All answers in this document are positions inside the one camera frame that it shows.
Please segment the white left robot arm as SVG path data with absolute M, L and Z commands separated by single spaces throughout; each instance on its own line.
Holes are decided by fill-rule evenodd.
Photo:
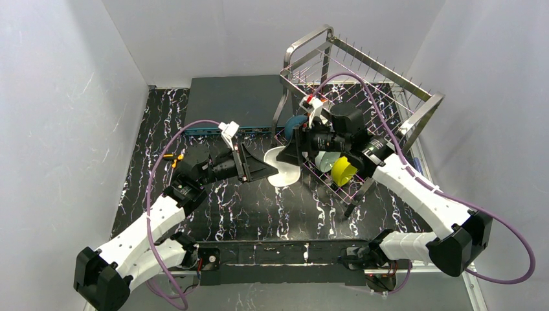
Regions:
M 76 257 L 73 288 L 96 310 L 119 310 L 135 287 L 160 271 L 188 264 L 196 252 L 188 237 L 175 234 L 155 243 L 201 205 L 205 185 L 229 178 L 252 182 L 278 173 L 242 144 L 220 152 L 199 145 L 163 160 L 171 162 L 174 173 L 156 201 L 115 238 L 97 249 L 86 247 Z

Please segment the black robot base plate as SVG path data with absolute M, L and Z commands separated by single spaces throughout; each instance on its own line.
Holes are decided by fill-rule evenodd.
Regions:
M 372 255 L 368 245 L 361 239 L 198 242 L 194 254 L 170 271 L 197 277 L 201 286 L 256 282 L 366 286 L 380 277 L 394 288 L 402 264 Z

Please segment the white square bowl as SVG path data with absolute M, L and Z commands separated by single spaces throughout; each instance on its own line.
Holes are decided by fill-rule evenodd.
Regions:
M 276 159 L 284 149 L 283 146 L 271 148 L 266 151 L 263 161 L 278 170 L 278 173 L 269 176 L 268 182 L 274 187 L 287 187 L 298 181 L 301 175 L 301 168 L 296 165 L 281 162 Z

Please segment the pale green celadon bowl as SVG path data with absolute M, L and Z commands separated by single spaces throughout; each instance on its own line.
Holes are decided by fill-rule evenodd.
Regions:
M 317 156 L 314 158 L 315 167 L 321 172 L 329 172 L 336 160 L 341 157 L 341 154 L 338 152 L 325 152 L 320 151 Z

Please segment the yellow bowl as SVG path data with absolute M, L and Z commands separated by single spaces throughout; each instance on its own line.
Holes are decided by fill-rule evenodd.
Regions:
M 342 156 L 334 162 L 331 168 L 331 178 L 336 186 L 342 187 L 347 184 L 357 172 L 358 169 L 348 161 L 347 157 Z

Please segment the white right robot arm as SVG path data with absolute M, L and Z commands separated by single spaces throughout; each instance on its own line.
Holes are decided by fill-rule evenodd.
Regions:
M 316 102 L 309 113 L 286 122 L 284 136 L 287 143 L 275 157 L 278 163 L 296 167 L 305 157 L 337 154 L 330 170 L 333 182 L 342 186 L 353 176 L 370 178 L 397 194 L 431 227 L 427 233 L 387 229 L 369 243 L 364 255 L 355 255 L 355 261 L 424 261 L 457 277 L 486 249 L 492 217 L 447 198 L 401 157 L 393 143 L 369 132 L 354 106 L 339 104 L 325 110 Z

